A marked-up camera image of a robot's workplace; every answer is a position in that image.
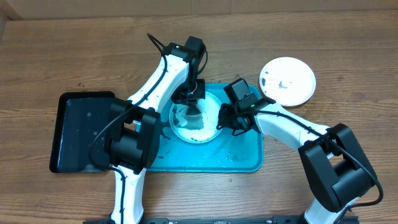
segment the black tray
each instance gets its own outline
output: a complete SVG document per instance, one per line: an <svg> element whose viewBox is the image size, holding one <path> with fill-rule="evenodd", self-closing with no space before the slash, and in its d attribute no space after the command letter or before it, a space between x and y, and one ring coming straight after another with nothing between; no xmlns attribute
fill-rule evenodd
<svg viewBox="0 0 398 224"><path fill-rule="evenodd" d="M101 172L90 164L89 145L108 123L111 91L64 93L58 103L57 122L50 158L50 170L63 172ZM94 146L93 159L104 166L109 156L103 138Z"/></svg>

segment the wooden table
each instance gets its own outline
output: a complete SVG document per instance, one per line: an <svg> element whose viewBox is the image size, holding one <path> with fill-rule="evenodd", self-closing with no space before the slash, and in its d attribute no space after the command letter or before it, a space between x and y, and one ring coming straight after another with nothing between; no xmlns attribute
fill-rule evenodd
<svg viewBox="0 0 398 224"><path fill-rule="evenodd" d="M258 86L261 68L281 56L308 63L311 100L294 113L350 126L386 197L357 208L363 223L398 218L398 11L12 21L0 44L0 222L81 223L114 207L114 174L49 171L59 96L66 91L134 94L160 57L146 37L204 40L201 77ZM149 173L146 217L259 218L302 213L313 200L299 156L265 137L253 174ZM373 188L360 201L374 200Z"/></svg>

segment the black cable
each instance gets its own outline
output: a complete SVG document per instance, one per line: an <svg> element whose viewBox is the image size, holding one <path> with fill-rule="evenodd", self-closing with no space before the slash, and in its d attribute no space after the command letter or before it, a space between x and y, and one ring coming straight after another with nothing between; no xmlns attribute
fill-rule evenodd
<svg viewBox="0 0 398 224"><path fill-rule="evenodd" d="M198 75L201 74L201 72L203 71L203 69L205 69L206 64L207 64L207 59L208 59L207 50L205 51L205 53L206 53L206 60L205 60L205 63L203 64L203 66L201 67L201 69L198 71Z"/></svg>
<svg viewBox="0 0 398 224"><path fill-rule="evenodd" d="M357 164L358 166L360 166L360 168L362 168L363 171L365 171L365 173L367 173L367 175L371 178L371 180L374 182L374 184L376 185L378 191L379 191L379 196L376 200L372 201L372 202L364 202L364 203L356 203L354 205L348 205L347 207L345 207L341 213L339 214L339 216L337 217L337 219L334 221L334 224L338 223L346 214L346 212L348 210L351 210L352 208L356 208L356 207L367 207L367 206L372 206L372 205L377 205L378 203L380 203L384 197L384 192L383 189L381 187L380 182L375 178L375 176L372 175L372 173L370 173L370 171L367 170L367 168L365 168L365 166L363 166L362 163L360 163L357 159L355 159L350 153L348 153L346 150L344 150L341 146L339 146L337 143L335 143L334 141L332 141L331 139L327 138L326 136L324 136L323 134L315 131L314 129L312 129L311 127L308 127L307 125L303 124L302 122L300 122L299 120L287 115L287 114L283 114L280 112L273 112L273 111L263 111L263 110L253 110L253 111L247 111L247 112L242 112L242 113L237 113L234 116L228 118L229 122L231 122L232 119L235 119L237 117L240 116L245 116L245 115L257 115L259 113L262 114L271 114L271 115L276 115L276 116L281 116L284 118L287 118L293 122L295 122L296 124L298 124L299 126L303 127L304 129L306 129L308 132L315 134L317 136L319 136L320 138L322 138L323 140L325 140L326 142L328 142L329 144L332 144L333 146L335 146L338 150L341 151L341 153L346 156L349 157L355 164ZM221 121L219 125L217 125L217 129L222 129L223 127L225 127L225 120Z"/></svg>
<svg viewBox="0 0 398 224"><path fill-rule="evenodd" d="M157 85L160 83L160 81L162 81L164 75L167 72L167 59L166 56L163 54L163 50L159 47L158 44L160 44L162 47L164 47L164 45L158 41L154 36L147 34L148 38L150 39L150 41L152 41L152 43L154 43L154 45L156 46L156 48L160 51L161 56L163 57L164 60L164 69L162 74L160 75L159 79L156 81L156 83L149 89L149 91L144 94L144 96L142 96L142 98L135 103L132 107L128 108L126 111L124 111L123 113L121 113L119 116L117 116L115 119L113 119L111 122L109 122L100 132L99 134L97 134L97 136L94 138L93 142L90 144L89 146L89 151L88 151L88 158L90 160L90 163L97 169L103 169L103 170L113 170L117 173L120 174L121 176L121 181L122 181L122 193L121 193L121 199L120 199L120 214L121 214L121 224L123 224L123 220L124 220L124 190L126 188L126 178L123 174L123 172L117 168L111 167L111 166L102 166L97 164L94 160L93 160L93 149L94 149L94 145L97 142L98 138L100 136L103 135L103 133L108 130L114 123L116 123L117 121L121 120L125 120L130 114L131 112L134 111L134 109L137 108L137 106L139 106L144 100L147 99L147 97L155 90L155 88L157 87Z"/></svg>

